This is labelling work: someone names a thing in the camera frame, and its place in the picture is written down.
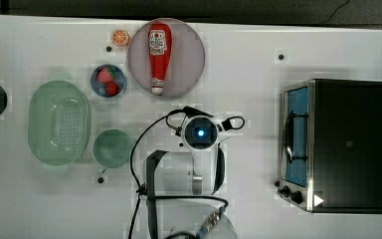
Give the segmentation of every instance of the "toaster oven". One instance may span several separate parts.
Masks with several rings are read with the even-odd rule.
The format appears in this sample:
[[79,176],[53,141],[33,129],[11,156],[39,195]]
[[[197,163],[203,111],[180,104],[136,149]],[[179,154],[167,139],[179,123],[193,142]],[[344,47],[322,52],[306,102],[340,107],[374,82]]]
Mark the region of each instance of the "toaster oven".
[[280,197],[313,213],[382,214],[382,82],[314,79],[282,100]]

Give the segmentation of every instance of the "white table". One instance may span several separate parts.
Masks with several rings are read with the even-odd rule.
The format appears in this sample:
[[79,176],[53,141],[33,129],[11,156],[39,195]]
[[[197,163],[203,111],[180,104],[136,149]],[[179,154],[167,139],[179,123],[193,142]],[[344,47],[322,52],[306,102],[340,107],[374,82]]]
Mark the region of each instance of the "white table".
[[[93,140],[106,127],[137,139],[151,122],[186,105],[247,119],[226,142],[227,178],[218,193],[230,200],[227,215],[242,239],[382,238],[382,215],[307,214],[279,199],[273,186],[282,88],[313,78],[382,80],[382,31],[191,24],[205,45],[206,67],[192,92],[166,101],[130,77],[125,49],[105,51],[113,30],[133,34],[143,24],[0,16],[0,85],[10,97],[0,117],[0,239],[126,238],[135,184],[127,166],[96,183]],[[105,101],[92,94],[90,75],[103,63],[126,72],[125,96]],[[39,86],[63,72],[92,104],[92,137],[68,172],[55,175],[29,149],[28,106]],[[170,135],[164,124],[152,130],[135,167],[156,148],[172,150],[178,138]],[[146,230],[145,217],[137,223]]]

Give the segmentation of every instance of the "blue bowl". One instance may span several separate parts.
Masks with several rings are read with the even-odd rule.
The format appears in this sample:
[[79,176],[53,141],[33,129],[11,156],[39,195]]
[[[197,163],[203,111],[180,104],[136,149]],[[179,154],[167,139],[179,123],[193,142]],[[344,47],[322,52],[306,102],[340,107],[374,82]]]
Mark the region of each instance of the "blue bowl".
[[[101,71],[101,69],[103,69],[103,68],[110,68],[111,70],[114,71],[114,82],[119,86],[119,89],[120,89],[120,91],[115,96],[111,97],[106,92],[106,85],[100,83],[97,80],[97,75]],[[98,94],[99,96],[104,97],[104,98],[114,98],[114,97],[117,97],[119,95],[119,93],[121,93],[125,90],[125,88],[126,88],[126,77],[123,74],[123,72],[120,70],[120,68],[118,68],[114,65],[111,65],[111,64],[104,64],[104,65],[97,67],[93,71],[92,77],[91,77],[91,84],[92,84],[93,91],[95,91],[95,93]]]

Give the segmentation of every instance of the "round plate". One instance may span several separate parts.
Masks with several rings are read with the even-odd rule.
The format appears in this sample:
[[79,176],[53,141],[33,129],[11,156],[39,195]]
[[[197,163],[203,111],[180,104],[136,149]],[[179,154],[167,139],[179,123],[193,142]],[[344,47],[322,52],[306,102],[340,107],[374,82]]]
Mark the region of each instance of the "round plate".
[[187,93],[204,70],[204,46],[198,34],[176,19],[156,19],[141,27],[128,48],[128,66],[132,77],[151,92],[151,67],[148,58],[148,30],[154,22],[168,25],[172,31],[172,54],[163,87],[164,97],[178,97]]

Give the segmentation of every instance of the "ketchup label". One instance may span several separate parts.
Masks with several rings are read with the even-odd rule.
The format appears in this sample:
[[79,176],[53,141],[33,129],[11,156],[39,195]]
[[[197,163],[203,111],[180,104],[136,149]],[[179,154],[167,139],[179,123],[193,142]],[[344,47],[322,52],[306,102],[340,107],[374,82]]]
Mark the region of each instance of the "ketchup label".
[[150,54],[163,55],[167,50],[165,32],[163,30],[151,30],[150,39],[148,39]]
[[163,88],[164,81],[159,80],[157,78],[151,79],[151,87],[153,88]]

